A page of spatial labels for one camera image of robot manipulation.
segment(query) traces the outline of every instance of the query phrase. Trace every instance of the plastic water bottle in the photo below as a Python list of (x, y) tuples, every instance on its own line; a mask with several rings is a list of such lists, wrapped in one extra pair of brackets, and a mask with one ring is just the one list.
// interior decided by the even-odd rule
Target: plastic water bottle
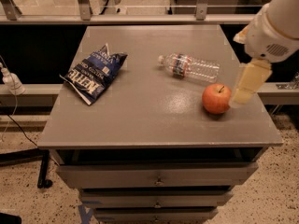
[(3, 83), (7, 85), (12, 94), (19, 95), (25, 92), (25, 88), (16, 74), (10, 73), (6, 68), (2, 68), (1, 72), (3, 74)]
[(199, 60), (180, 53), (159, 56), (158, 62), (159, 65), (164, 66), (171, 74), (195, 78), (210, 83), (216, 82), (220, 69), (218, 63)]

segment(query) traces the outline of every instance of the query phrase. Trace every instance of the speckled floor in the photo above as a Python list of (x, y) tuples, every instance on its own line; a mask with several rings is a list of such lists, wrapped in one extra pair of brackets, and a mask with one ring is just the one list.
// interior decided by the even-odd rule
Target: speckled floor
[[(296, 128), (299, 108), (284, 109), (273, 117), (283, 137), (283, 146), (269, 148), (258, 160), (259, 169), (244, 185), (233, 189), (233, 198), (219, 207), (219, 213), (205, 224), (299, 223), (299, 134)], [(41, 129), (26, 129), (26, 132), (37, 141)], [(0, 143), (2, 153), (34, 147), (17, 130), (8, 131), (4, 140)], [(39, 165), (40, 161), (34, 161), (0, 168), (0, 212), (20, 216), (24, 224), (81, 223), (78, 192), (69, 189), (56, 175), (57, 166), (53, 161), (48, 171), (53, 186), (38, 189)]]

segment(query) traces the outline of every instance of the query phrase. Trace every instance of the blue chip bag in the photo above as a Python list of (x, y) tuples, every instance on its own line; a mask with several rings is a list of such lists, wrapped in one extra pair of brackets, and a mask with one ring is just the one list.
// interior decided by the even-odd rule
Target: blue chip bag
[(126, 53), (109, 55), (105, 44), (69, 70), (66, 76), (60, 77), (72, 85), (87, 105), (91, 105), (111, 85), (126, 57)]

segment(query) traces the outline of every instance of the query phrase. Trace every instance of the apple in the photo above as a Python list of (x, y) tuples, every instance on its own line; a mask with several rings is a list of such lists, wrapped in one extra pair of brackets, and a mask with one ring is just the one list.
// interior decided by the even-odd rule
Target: apple
[(226, 112), (230, 108), (231, 93), (231, 89), (223, 84), (208, 85), (202, 95), (204, 108), (214, 115)]

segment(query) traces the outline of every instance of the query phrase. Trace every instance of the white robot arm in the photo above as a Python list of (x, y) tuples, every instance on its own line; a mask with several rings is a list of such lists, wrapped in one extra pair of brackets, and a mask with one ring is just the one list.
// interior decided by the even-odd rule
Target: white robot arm
[(270, 77), (271, 63), (285, 61), (299, 49), (299, 0), (272, 0), (244, 30), (245, 52), (252, 61), (236, 82), (231, 107), (246, 104)]

